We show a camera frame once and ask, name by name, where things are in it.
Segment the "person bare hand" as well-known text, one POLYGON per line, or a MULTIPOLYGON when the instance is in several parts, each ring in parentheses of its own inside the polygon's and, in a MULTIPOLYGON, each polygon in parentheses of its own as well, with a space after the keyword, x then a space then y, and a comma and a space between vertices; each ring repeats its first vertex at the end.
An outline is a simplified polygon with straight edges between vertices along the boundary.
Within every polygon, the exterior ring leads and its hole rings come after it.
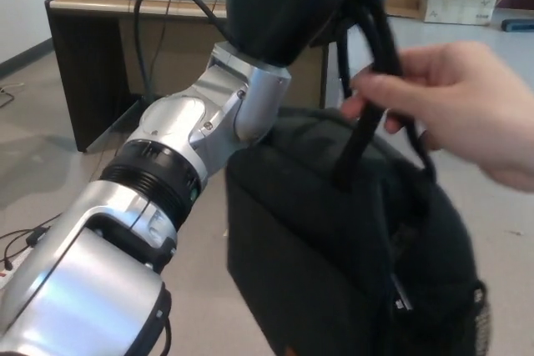
POLYGON ((533 93, 523 79, 477 42, 407 48, 400 63, 400 77, 360 70, 341 112, 358 118, 368 103, 382 107, 388 133, 401 130, 401 115, 412 117, 425 128, 427 149, 446 150, 501 185, 532 192, 533 93))

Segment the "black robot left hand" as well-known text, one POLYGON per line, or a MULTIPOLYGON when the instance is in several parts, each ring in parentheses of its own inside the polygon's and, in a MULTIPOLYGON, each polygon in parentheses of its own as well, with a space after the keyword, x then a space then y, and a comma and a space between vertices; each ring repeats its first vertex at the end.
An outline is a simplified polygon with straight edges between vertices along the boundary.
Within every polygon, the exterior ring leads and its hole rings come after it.
POLYGON ((241 53, 277 67, 292 64, 333 18, 380 0, 226 0, 229 42, 241 53))

